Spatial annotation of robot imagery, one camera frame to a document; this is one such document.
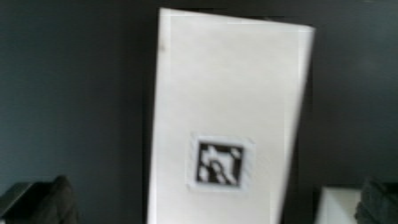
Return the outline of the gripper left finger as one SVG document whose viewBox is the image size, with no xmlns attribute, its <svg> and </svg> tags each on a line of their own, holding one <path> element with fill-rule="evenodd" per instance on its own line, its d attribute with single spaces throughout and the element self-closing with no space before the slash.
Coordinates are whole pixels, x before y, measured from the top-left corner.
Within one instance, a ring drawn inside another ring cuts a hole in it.
<svg viewBox="0 0 398 224">
<path fill-rule="evenodd" d="M 79 224 L 71 182 L 19 182 L 0 195 L 0 224 Z"/>
</svg>

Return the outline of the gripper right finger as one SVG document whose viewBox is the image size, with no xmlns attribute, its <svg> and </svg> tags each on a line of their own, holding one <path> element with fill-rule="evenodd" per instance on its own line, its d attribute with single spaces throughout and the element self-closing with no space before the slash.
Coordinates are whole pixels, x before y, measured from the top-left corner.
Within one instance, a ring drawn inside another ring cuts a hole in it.
<svg viewBox="0 0 398 224">
<path fill-rule="evenodd" d="M 398 224 L 398 182 L 365 179 L 353 218 L 357 224 Z"/>
</svg>

